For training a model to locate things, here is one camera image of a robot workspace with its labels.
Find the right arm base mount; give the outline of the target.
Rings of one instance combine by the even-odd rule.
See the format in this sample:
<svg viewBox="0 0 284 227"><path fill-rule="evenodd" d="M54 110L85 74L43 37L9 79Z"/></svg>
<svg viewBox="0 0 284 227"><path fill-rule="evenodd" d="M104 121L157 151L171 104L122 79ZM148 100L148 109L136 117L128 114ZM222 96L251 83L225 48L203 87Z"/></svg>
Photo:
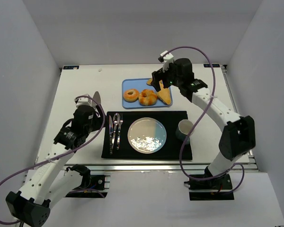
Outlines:
<svg viewBox="0 0 284 227"><path fill-rule="evenodd" d="M184 182L190 201L232 201L232 182L229 174L209 181Z"/></svg>

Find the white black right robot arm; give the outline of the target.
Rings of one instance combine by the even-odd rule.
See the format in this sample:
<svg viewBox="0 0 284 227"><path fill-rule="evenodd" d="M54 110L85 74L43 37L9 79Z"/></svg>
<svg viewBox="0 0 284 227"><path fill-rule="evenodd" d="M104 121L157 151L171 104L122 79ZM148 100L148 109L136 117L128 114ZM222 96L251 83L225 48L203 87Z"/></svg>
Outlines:
<svg viewBox="0 0 284 227"><path fill-rule="evenodd" d="M221 184L222 178L235 162L256 145L255 122L250 116L241 116L229 109L213 94L200 79L196 79L192 63L188 58L159 57L163 67L152 73L151 85L156 91L175 86L182 96L203 110L220 128L219 153L206 167L202 178L190 177L198 185L213 188Z"/></svg>

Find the glazed bagel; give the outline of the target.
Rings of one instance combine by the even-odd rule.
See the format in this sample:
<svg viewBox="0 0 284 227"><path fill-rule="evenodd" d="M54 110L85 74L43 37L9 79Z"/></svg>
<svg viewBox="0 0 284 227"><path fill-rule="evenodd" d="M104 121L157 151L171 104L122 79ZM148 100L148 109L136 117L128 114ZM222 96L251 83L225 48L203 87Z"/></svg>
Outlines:
<svg viewBox="0 0 284 227"><path fill-rule="evenodd" d="M123 98L127 102L135 102L139 97L139 91L135 88L124 91Z"/></svg>

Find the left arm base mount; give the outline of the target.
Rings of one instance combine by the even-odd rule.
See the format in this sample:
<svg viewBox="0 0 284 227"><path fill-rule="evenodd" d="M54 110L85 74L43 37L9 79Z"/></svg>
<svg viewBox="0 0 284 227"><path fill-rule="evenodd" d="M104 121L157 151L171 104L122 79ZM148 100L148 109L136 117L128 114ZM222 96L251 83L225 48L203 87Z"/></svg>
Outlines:
<svg viewBox="0 0 284 227"><path fill-rule="evenodd" d="M87 186L79 186L69 192L66 198L105 198L110 187L109 175L91 175Z"/></svg>

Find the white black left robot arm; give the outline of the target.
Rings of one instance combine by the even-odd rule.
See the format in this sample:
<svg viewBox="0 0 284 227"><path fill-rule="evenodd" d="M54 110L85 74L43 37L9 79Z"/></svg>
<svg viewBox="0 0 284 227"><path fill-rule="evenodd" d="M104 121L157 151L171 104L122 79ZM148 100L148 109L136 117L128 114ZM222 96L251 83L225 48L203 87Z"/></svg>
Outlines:
<svg viewBox="0 0 284 227"><path fill-rule="evenodd" d="M31 227L41 227L49 217L51 208L72 190L90 189L90 170L83 165L67 168L66 174L56 180L64 165L87 142L91 132L100 131L105 114L100 106L99 92L75 99L73 118L67 120L53 140L45 164L40 165L33 176L18 192L10 192L6 203L13 217Z"/></svg>

